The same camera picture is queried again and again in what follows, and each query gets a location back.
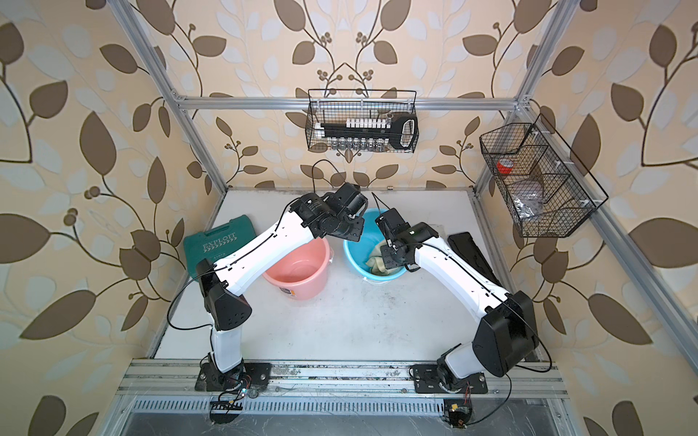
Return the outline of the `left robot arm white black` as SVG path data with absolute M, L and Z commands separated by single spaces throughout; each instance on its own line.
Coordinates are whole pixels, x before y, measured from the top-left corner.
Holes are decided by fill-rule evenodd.
M 353 183 L 322 196 L 310 192 L 289 202 L 276 223 L 233 254 L 215 263 L 198 263 L 193 280 L 199 283 L 211 319 L 212 352 L 200 370 L 209 392 L 240 392 L 252 383 L 241 352 L 242 325 L 253 313 L 244 296 L 247 288 L 287 254 L 315 239 L 359 241 L 366 209 L 367 199 Z

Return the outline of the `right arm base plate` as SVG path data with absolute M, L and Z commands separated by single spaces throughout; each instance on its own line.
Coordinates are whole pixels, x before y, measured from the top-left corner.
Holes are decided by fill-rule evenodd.
M 419 394 L 486 394 L 488 386 L 482 372 L 458 379 L 440 363 L 422 363 L 412 365 L 408 374 L 414 382 L 414 389 Z

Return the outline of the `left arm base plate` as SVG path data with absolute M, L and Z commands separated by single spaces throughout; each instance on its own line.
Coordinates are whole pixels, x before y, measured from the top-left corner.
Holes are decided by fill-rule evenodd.
M 197 392 L 223 392 L 250 389 L 262 392 L 270 381 L 271 363 L 240 363 L 228 372 L 220 372 L 209 361 L 200 364 L 194 389 Z

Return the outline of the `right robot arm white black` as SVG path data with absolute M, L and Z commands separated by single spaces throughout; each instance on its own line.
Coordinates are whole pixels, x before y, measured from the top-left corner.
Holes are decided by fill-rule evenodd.
M 542 344 L 533 301 L 524 292 L 511 294 L 457 256 L 431 226 L 412 226 L 402 219 L 376 219 L 389 265 L 415 266 L 432 274 L 478 322 L 470 343 L 442 354 L 436 363 L 438 383 L 447 392 L 460 392 L 465 380 L 481 372 L 506 376 Z

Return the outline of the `light blue plastic bucket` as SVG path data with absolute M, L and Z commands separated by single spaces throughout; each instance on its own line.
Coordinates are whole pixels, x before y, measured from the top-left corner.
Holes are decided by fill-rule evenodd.
M 372 252 L 378 243 L 385 241 L 383 234 L 376 225 L 376 218 L 378 218 L 381 212 L 385 212 L 385 209 L 368 209 L 364 214 L 365 227 L 361 239 L 358 242 L 344 241 L 345 256 L 349 263 L 351 263 L 352 267 L 354 267 L 354 269 L 356 269 L 359 274 L 365 278 L 365 280 L 375 283 L 386 283 L 395 280 L 406 273 L 405 269 L 403 274 L 389 277 L 378 277 L 367 272 L 365 262 L 367 261 L 370 252 Z

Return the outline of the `beige cleaning cloth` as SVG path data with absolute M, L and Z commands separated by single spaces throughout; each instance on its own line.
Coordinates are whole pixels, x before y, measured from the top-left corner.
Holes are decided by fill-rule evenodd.
M 370 252 L 365 266 L 367 272 L 378 277 L 389 277 L 394 275 L 403 274 L 405 272 L 405 267 L 389 268 L 387 263 L 383 258 L 383 249 L 387 247 L 386 241 L 378 243 L 372 252 Z

